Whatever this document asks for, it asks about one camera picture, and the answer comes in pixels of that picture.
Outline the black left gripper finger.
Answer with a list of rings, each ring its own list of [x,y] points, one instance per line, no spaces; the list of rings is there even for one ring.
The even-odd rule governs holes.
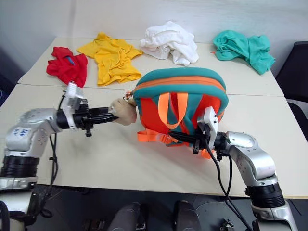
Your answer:
[[[97,108],[90,108],[89,114],[90,115],[111,115],[112,113],[108,112],[108,107],[97,107]]]
[[[113,114],[93,115],[90,119],[92,124],[103,124],[117,120],[118,117]]]

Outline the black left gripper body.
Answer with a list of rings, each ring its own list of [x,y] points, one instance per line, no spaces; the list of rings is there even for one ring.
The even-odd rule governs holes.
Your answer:
[[[89,109],[88,101],[82,100],[79,108],[73,113],[73,120],[76,128],[84,130],[86,137],[91,137],[94,125],[92,123],[92,114]]]

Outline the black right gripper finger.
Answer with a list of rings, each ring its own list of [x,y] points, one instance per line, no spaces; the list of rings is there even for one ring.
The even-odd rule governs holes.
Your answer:
[[[180,142],[195,143],[194,136],[173,136],[173,138],[179,140]]]
[[[175,139],[195,139],[194,135],[186,134],[183,132],[177,132],[177,131],[169,131],[169,136],[175,138]]]

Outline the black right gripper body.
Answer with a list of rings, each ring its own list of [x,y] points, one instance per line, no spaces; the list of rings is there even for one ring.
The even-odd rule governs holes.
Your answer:
[[[199,154],[199,151],[209,150],[210,127],[207,124],[198,125],[195,130],[195,141],[193,142],[193,154]]]

